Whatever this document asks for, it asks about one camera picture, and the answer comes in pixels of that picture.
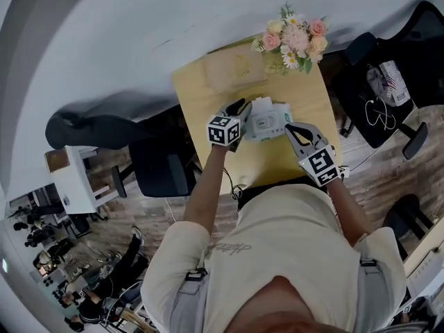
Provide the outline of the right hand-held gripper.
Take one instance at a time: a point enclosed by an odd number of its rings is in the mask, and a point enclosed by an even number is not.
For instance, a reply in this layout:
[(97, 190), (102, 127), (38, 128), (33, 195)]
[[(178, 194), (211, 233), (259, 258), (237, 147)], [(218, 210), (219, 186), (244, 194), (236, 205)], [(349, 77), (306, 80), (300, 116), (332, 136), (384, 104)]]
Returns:
[[(285, 126), (285, 134), (298, 157), (298, 163), (305, 173), (322, 187), (339, 178), (339, 167), (335, 162), (335, 154), (326, 137), (313, 124), (292, 122)], [(311, 145), (304, 146), (298, 135), (305, 138)]]

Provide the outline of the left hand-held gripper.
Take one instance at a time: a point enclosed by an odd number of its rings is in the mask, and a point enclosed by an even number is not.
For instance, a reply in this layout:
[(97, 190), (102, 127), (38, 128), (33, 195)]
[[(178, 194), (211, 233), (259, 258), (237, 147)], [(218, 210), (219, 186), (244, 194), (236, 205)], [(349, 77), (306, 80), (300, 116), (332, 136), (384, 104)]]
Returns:
[(236, 151), (245, 133), (244, 124), (250, 116), (253, 106), (244, 98), (222, 106), (212, 115), (206, 124), (207, 140), (211, 145), (228, 147)]

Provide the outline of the white wet wipe pack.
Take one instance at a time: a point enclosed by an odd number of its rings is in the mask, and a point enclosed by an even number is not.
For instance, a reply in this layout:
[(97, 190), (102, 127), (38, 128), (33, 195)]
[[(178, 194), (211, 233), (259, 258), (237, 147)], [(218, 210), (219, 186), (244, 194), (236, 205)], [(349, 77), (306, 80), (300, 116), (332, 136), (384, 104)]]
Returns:
[(284, 127), (293, 121), (291, 107), (288, 103), (273, 102), (273, 110), (268, 112), (251, 111), (245, 123), (243, 139), (262, 142), (284, 134)]

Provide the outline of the person's left forearm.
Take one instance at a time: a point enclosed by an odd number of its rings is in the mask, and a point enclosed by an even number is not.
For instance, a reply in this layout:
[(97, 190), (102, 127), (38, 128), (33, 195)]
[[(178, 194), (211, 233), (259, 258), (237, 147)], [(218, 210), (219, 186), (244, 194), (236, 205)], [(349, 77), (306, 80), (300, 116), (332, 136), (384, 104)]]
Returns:
[(228, 147), (214, 145), (187, 201), (184, 221), (197, 223), (212, 234)]

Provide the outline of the person's right forearm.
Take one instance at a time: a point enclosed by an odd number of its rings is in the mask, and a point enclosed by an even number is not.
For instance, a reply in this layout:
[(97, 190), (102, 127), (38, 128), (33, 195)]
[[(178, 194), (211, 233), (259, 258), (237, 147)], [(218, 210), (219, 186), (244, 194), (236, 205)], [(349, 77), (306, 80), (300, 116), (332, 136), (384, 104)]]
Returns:
[(351, 193), (337, 178), (326, 185), (341, 224), (344, 237), (354, 246), (362, 236), (373, 231), (373, 225)]

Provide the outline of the flat beige cardboard box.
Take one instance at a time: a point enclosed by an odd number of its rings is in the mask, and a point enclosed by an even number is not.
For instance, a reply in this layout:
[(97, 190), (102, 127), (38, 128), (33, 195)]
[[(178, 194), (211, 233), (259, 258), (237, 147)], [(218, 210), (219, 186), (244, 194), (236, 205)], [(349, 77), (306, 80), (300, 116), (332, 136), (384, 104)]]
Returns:
[(262, 55), (249, 44), (221, 49), (203, 58), (207, 85), (217, 93), (267, 79)]

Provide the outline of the light wooden table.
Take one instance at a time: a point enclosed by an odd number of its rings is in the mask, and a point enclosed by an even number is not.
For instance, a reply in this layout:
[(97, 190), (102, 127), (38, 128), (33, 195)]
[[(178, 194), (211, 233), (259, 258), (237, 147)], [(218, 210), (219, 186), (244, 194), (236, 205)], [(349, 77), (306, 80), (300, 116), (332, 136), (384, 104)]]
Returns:
[[(206, 163), (211, 150), (206, 136), (210, 116), (227, 103), (240, 98), (253, 100), (259, 96), (288, 103), (294, 121), (317, 126), (334, 146), (337, 164), (342, 163), (336, 121), (318, 65), (314, 65), (309, 73), (271, 73), (265, 81), (222, 94), (207, 85), (203, 58), (175, 70), (171, 77), (201, 164)], [(223, 179), (221, 191), (224, 194), (229, 192), (231, 185), (256, 187), (304, 175), (284, 135), (263, 142), (242, 140), (237, 151), (226, 157), (225, 168), (231, 178)]]

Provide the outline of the pink flower bouquet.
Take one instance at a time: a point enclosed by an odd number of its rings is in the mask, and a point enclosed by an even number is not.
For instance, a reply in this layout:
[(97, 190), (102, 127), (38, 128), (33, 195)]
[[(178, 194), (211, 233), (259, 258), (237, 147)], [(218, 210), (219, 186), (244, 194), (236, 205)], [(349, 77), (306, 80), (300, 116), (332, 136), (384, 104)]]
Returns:
[(280, 7), (280, 17), (267, 22), (266, 30), (254, 37), (250, 49), (263, 57), (268, 74), (308, 74), (323, 59), (327, 31), (326, 16), (308, 21), (285, 3)]

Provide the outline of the grey cloth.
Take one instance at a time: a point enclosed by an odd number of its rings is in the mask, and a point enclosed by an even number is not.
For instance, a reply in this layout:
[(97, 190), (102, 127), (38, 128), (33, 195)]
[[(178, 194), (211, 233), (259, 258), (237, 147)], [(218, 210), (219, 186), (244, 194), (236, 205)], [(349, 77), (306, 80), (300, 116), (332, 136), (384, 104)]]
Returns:
[(376, 96), (389, 97), (389, 86), (381, 71), (372, 65), (367, 65), (366, 80)]

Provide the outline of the black high-back office chair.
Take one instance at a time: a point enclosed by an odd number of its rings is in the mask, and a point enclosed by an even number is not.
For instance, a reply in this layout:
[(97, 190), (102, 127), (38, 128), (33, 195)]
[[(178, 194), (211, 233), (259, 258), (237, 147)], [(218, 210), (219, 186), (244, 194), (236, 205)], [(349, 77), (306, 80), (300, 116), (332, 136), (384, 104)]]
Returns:
[(57, 112), (49, 119), (45, 136), (55, 150), (66, 146), (128, 148), (131, 163), (123, 171), (117, 166), (111, 169), (118, 195), (127, 196), (123, 182), (133, 174), (143, 195), (165, 198), (190, 196), (196, 185), (196, 150), (187, 132), (182, 109), (176, 105), (141, 121)]

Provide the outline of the person's cream t-shirt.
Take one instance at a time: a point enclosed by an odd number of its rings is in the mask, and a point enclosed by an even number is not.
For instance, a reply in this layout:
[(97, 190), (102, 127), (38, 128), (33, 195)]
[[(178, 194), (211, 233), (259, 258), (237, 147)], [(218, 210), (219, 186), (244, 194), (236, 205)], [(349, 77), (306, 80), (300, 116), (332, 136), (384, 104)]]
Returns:
[(298, 291), (318, 322), (356, 333), (384, 327), (406, 291), (392, 229), (377, 229), (351, 246), (329, 196), (309, 185), (276, 186), (254, 197), (241, 208), (236, 228), (215, 244), (203, 226), (174, 223), (141, 290), (161, 333), (171, 333), (175, 296), (197, 268), (207, 271), (208, 281), (203, 333), (223, 333), (277, 276)]

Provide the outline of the white printed packet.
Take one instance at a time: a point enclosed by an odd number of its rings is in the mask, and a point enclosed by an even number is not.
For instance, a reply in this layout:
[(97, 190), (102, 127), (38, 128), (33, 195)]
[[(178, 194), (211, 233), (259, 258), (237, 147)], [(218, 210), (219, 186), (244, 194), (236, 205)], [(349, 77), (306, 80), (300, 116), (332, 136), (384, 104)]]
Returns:
[(386, 96), (390, 105), (398, 107), (404, 105), (411, 99), (407, 84), (394, 60), (383, 62), (379, 65), (382, 75), (386, 81)]

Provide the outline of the black mesh office chair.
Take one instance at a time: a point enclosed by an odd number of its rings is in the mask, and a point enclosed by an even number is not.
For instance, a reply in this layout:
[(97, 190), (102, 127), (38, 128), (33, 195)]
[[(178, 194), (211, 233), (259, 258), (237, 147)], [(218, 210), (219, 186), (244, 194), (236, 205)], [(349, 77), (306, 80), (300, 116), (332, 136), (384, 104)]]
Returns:
[[(405, 121), (415, 108), (444, 105), (444, 15), (421, 1), (406, 25), (384, 40), (372, 33), (357, 37), (344, 51), (347, 64), (332, 79), (332, 89), (351, 124), (372, 148), (379, 148), (396, 131), (409, 141), (402, 149), (410, 160), (425, 143), (426, 123), (416, 129)], [(411, 99), (393, 107), (376, 96), (366, 80), (367, 65), (394, 60)]]

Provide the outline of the white desk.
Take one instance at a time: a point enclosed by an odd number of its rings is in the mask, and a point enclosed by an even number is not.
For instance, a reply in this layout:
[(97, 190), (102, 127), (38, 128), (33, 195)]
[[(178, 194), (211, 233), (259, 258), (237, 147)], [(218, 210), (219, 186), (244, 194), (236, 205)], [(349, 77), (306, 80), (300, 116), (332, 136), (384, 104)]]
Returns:
[(67, 214), (94, 213), (119, 196), (109, 185), (97, 189), (91, 186), (84, 161), (97, 155), (96, 147), (66, 146), (65, 149), (70, 165), (50, 174)]

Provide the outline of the brown book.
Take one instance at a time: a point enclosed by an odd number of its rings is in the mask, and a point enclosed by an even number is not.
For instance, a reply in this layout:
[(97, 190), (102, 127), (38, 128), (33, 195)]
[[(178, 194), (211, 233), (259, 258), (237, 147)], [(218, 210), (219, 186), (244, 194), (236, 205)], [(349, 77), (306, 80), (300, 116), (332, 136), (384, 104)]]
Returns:
[(44, 159), (49, 173), (54, 173), (70, 165), (69, 156), (65, 148), (46, 152)]

